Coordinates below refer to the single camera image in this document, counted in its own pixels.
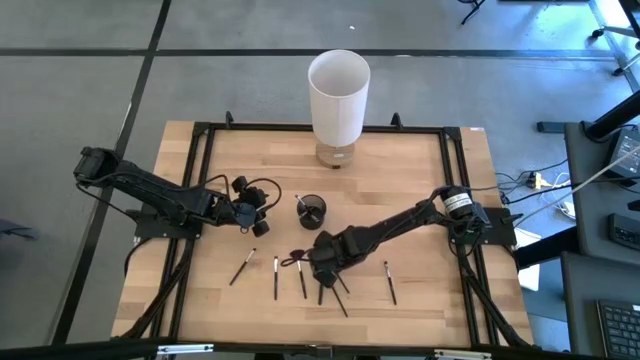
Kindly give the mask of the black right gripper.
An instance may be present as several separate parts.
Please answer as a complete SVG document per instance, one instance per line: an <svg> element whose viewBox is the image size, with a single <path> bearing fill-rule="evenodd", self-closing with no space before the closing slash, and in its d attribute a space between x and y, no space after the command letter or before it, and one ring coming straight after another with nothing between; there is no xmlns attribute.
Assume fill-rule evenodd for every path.
<svg viewBox="0 0 640 360"><path fill-rule="evenodd" d="M321 285L332 288L337 281L333 271L347 268L348 254L341 234L321 231L309 250L308 259L313 278Z"/></svg>

